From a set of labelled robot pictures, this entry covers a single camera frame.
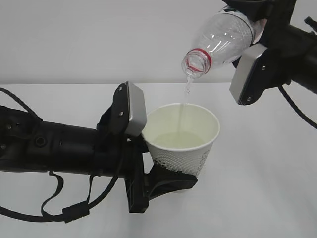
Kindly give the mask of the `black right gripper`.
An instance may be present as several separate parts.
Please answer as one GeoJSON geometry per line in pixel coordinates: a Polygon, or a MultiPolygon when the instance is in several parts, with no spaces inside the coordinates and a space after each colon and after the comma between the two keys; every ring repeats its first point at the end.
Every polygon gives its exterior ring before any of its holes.
{"type": "MultiPolygon", "coordinates": [[[[269,0],[224,0],[224,3],[240,11],[251,21],[267,19],[259,43],[268,48],[289,25],[296,0],[274,0],[271,4],[271,11],[269,0]]],[[[240,59],[241,56],[232,63],[235,69],[238,67],[240,59]]]]}

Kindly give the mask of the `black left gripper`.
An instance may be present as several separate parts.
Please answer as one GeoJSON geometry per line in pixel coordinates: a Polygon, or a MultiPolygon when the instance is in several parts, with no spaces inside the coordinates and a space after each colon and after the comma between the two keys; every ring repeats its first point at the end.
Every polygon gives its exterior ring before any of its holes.
{"type": "Polygon", "coordinates": [[[172,171],[154,164],[148,174],[144,172],[143,153],[148,152],[144,140],[128,141],[124,147],[122,174],[129,213],[144,213],[149,200],[159,196],[191,189],[198,179],[194,175],[172,171]]]}

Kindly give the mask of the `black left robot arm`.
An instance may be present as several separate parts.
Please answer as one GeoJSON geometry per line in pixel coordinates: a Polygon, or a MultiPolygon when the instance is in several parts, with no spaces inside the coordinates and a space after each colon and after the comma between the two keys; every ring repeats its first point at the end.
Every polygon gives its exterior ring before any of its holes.
{"type": "Polygon", "coordinates": [[[128,209],[144,213],[150,200],[178,190],[190,189],[194,175],[172,171],[158,164],[144,172],[147,147],[141,130],[129,132],[128,109],[111,106],[95,129],[43,121],[34,113],[1,107],[0,169],[5,172],[48,172],[63,186],[59,173],[109,176],[105,191],[94,201],[85,200],[63,208],[60,215],[42,212],[34,222],[69,222],[89,214],[111,191],[118,178],[126,187],[128,209]]]}

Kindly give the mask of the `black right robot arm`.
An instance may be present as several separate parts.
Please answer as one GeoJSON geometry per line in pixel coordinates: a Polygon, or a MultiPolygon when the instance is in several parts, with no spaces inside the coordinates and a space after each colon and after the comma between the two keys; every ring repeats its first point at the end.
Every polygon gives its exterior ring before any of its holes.
{"type": "Polygon", "coordinates": [[[225,3],[251,21],[266,20],[258,42],[245,49],[233,63],[236,68],[230,92],[240,105],[249,105],[269,88],[295,81],[317,91],[317,23],[306,32],[290,25],[294,0],[227,0],[225,3]]]}

